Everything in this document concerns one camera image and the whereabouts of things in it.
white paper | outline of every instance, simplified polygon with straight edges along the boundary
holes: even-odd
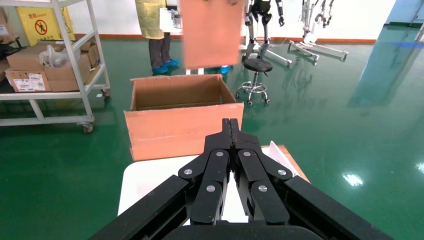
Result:
[[[269,144],[268,157],[272,158],[274,161],[288,168],[291,171],[291,173],[293,173],[293,177],[301,176],[299,172],[296,171],[296,168],[292,165],[292,163],[289,161],[286,155],[284,155],[284,153],[281,152],[279,147],[273,141],[271,141],[271,143]]]
[[[45,91],[46,87],[44,86],[43,75],[37,73],[30,73],[29,80],[36,91]]]
[[[33,84],[29,79],[14,79],[18,92],[35,92]]]
[[[0,24],[0,36],[8,36],[9,32],[8,29],[6,28],[6,25],[4,24]]]

brown cardboard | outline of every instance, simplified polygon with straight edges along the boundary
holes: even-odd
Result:
[[[179,75],[131,80],[130,111],[125,112],[134,161],[201,154],[205,136],[222,130],[222,119],[238,119],[237,103],[215,75]]]
[[[92,41],[86,42],[81,48],[81,52],[87,53],[88,59],[90,60],[90,65],[92,68],[97,66],[100,61],[99,49],[97,48],[97,44]]]
[[[51,92],[52,89],[50,88],[50,84],[48,81],[48,78],[44,71],[19,71],[19,70],[12,70],[7,69],[6,71],[6,77],[9,81],[10,85],[13,87],[14,91],[17,93],[22,92]],[[31,77],[31,74],[38,74],[42,77],[42,82],[45,90],[28,90],[28,91],[21,91],[16,85],[16,81],[18,80],[29,80]]]
[[[56,52],[65,48],[65,44],[60,41],[42,40],[34,46],[18,51],[7,57],[7,61],[13,70],[22,71],[42,71],[44,66],[40,63],[40,53],[46,51],[47,45],[51,45]]]
[[[16,40],[17,36],[8,22],[7,14],[3,7],[0,7],[0,29],[0,42],[9,43]]]
[[[7,61],[13,70],[42,71],[43,66],[40,64],[39,55],[45,50],[45,45],[36,44],[8,56]]]
[[[84,82],[90,78],[90,61],[86,54],[81,54],[78,67]],[[71,64],[62,67],[44,68],[51,90],[53,92],[78,91],[77,78]]]
[[[181,0],[186,69],[239,63],[246,0]]]
[[[0,61],[0,82],[6,78],[6,70],[10,67],[6,59]]]

person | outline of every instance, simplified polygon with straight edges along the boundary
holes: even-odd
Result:
[[[155,74],[168,72],[168,67],[179,62],[170,56],[171,34],[159,29],[159,9],[166,8],[166,0],[135,0],[141,34],[148,41],[151,70]]]

cardboard box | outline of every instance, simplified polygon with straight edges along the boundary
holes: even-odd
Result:
[[[6,70],[6,77],[17,93],[52,91],[44,71],[18,71],[9,68]]]
[[[131,80],[125,119],[134,161],[201,154],[205,136],[221,132],[222,119],[238,119],[237,103],[220,74]]]
[[[8,22],[7,14],[3,7],[0,7],[0,42],[10,43],[16,40],[12,26]]]
[[[34,46],[18,51],[7,57],[7,61],[13,70],[22,71],[43,71],[44,66],[40,63],[40,53],[46,51],[47,45],[51,45],[56,52],[65,48],[62,41],[38,41]]]
[[[78,59],[79,71],[84,82],[90,78],[90,61],[86,54],[81,54]],[[44,68],[51,90],[53,92],[78,91],[77,78],[71,64],[62,67]]]
[[[6,70],[11,66],[6,59],[0,61],[0,82],[6,78]]]
[[[8,56],[7,61],[13,70],[43,71],[44,67],[40,64],[40,53],[43,51],[46,51],[46,45],[36,44]]]
[[[99,49],[97,48],[97,44],[95,42],[89,41],[88,49],[83,49],[84,46],[81,47],[81,52],[87,53],[88,59],[90,60],[90,65],[92,68],[97,66],[100,62]]]

humanoid robot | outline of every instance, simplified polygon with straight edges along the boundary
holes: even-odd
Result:
[[[275,0],[278,6],[278,23],[280,27],[284,25],[284,18],[283,18],[283,2],[282,0]],[[253,52],[253,48],[256,44],[256,38],[254,35],[254,29],[253,29],[253,18],[256,20],[256,22],[259,23],[258,16],[262,17],[262,25],[263,25],[263,32],[264,32],[264,39],[265,42],[263,43],[262,47],[260,48],[260,52],[257,55],[258,59],[262,59],[267,52],[268,46],[270,45],[270,38],[271,36],[268,36],[268,23],[271,21],[272,14],[268,13],[271,9],[271,0],[248,0],[248,5],[246,5],[246,12],[244,16],[244,24],[248,26],[249,28],[249,45],[247,46],[246,53],[241,58],[242,61],[249,58],[250,54]]]

